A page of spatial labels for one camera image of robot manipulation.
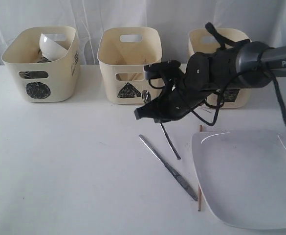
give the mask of white table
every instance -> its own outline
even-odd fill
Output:
[[[281,89],[286,100],[286,79]],[[204,203],[198,212],[138,135],[197,189],[190,139],[200,122],[190,114],[165,124],[178,161],[160,125],[136,121],[135,107],[107,101],[98,66],[82,66],[75,94],[59,103],[23,101],[0,66],[0,235],[286,234],[226,226]],[[205,129],[286,132],[271,85],[219,117]]]

